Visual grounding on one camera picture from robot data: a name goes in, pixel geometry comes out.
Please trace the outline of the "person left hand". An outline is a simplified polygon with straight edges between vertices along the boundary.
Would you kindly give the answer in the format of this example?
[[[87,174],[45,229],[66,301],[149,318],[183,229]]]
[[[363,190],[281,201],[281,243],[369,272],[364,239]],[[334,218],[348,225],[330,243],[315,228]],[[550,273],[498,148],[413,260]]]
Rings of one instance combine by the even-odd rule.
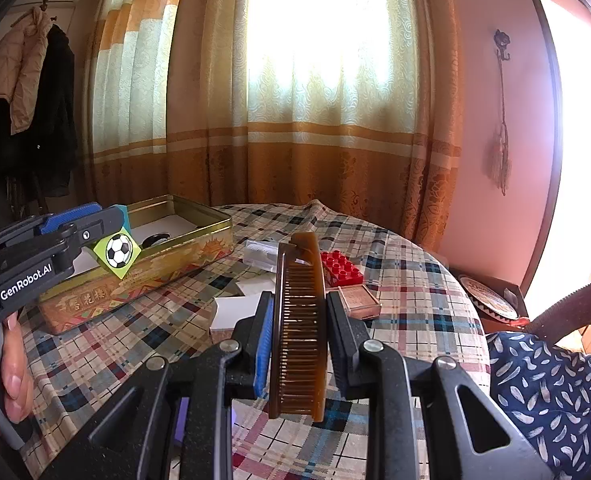
[[[4,324],[4,346],[0,373],[4,384],[4,410],[10,422],[18,424],[33,411],[34,381],[27,365],[21,325],[14,312]]]

